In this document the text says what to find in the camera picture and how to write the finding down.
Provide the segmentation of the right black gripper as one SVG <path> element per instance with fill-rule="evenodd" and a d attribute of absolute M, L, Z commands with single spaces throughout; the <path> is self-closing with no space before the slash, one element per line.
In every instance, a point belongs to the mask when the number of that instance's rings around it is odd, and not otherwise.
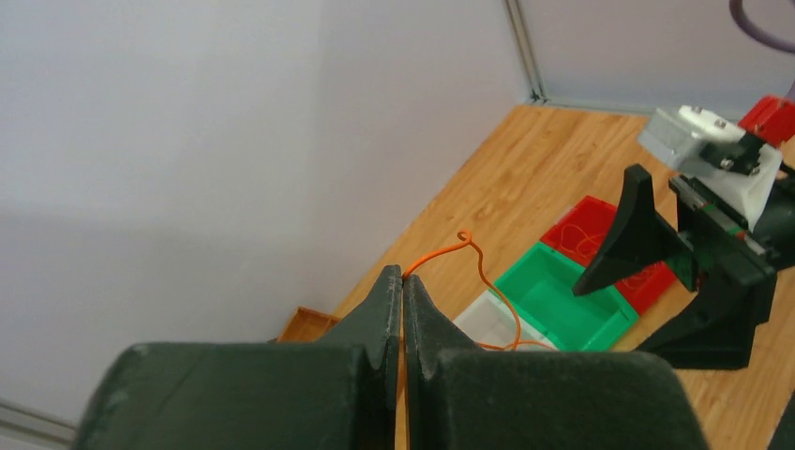
<path fill-rule="evenodd" d="M 616 215 L 572 293 L 594 293 L 666 261 L 695 296 L 638 349 L 675 368 L 746 368 L 778 274 L 794 264 L 794 169 L 781 164 L 753 231 L 695 178 L 678 175 L 668 185 L 677 231 L 655 209 L 651 174 L 639 164 L 624 170 Z"/>

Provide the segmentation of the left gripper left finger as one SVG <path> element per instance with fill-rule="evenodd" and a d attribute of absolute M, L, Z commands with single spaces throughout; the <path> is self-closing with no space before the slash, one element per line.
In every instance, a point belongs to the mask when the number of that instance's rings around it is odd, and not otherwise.
<path fill-rule="evenodd" d="M 402 278 L 312 342 L 147 342 L 91 397 L 77 449 L 390 449 Z"/>

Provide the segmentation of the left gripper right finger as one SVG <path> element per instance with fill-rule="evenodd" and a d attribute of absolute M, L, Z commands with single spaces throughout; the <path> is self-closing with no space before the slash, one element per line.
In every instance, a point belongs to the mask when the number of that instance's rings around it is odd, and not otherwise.
<path fill-rule="evenodd" d="M 403 284 L 412 449 L 704 449 L 672 367 L 645 352 L 480 348 Z"/>

